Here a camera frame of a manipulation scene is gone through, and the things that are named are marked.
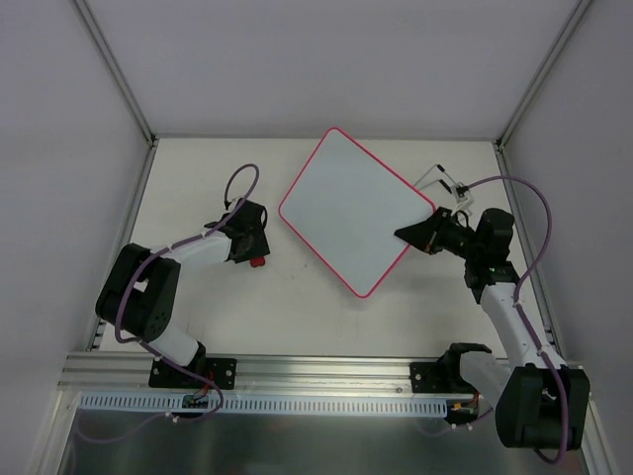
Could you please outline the red bone-shaped eraser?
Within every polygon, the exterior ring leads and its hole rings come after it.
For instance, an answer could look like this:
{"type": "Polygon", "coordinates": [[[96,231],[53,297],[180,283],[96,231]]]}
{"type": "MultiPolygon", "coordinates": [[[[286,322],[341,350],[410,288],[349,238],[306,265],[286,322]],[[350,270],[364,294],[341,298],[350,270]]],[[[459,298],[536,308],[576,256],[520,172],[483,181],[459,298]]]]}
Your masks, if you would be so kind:
{"type": "Polygon", "coordinates": [[[266,264],[266,258],[264,256],[254,257],[249,260],[249,265],[252,268],[259,268],[266,264]]]}

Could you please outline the pink framed whiteboard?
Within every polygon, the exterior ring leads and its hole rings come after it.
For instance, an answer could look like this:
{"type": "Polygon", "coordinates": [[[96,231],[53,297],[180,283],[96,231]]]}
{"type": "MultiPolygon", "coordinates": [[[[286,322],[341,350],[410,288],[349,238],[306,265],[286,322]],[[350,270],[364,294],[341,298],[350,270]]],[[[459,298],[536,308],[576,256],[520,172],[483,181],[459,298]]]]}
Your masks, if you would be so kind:
{"type": "Polygon", "coordinates": [[[278,207],[279,217],[358,298],[408,250],[395,231],[435,203],[340,128],[328,129],[278,207]]]}

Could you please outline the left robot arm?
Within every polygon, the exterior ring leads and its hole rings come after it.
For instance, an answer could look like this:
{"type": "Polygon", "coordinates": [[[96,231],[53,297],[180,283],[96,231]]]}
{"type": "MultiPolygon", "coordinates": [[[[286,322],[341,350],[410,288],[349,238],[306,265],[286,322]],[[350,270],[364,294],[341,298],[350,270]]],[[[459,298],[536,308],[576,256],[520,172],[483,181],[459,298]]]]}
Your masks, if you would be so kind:
{"type": "Polygon", "coordinates": [[[96,302],[97,316],[154,355],[148,386],[203,391],[213,382],[234,388],[236,360],[213,358],[205,346],[178,329],[173,318],[182,272],[217,264],[265,264],[270,247],[264,206],[238,199],[219,222],[169,247],[130,243],[120,251],[96,302]]]}

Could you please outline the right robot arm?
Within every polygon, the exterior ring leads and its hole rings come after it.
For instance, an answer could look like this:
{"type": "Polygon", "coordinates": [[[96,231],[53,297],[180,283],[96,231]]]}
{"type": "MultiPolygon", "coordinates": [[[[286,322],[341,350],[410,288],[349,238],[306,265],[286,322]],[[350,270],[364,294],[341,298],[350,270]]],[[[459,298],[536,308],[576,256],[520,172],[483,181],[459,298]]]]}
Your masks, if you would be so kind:
{"type": "Polygon", "coordinates": [[[397,238],[429,255],[448,251],[463,258],[464,280],[497,331],[508,363],[500,365],[478,343],[453,343],[435,373],[454,392],[470,386],[495,412],[497,435],[509,448],[562,453],[581,447],[590,384],[530,323],[518,298],[519,276],[509,261],[514,217],[497,208],[478,225],[460,224],[447,208],[396,230],[397,238]]]}

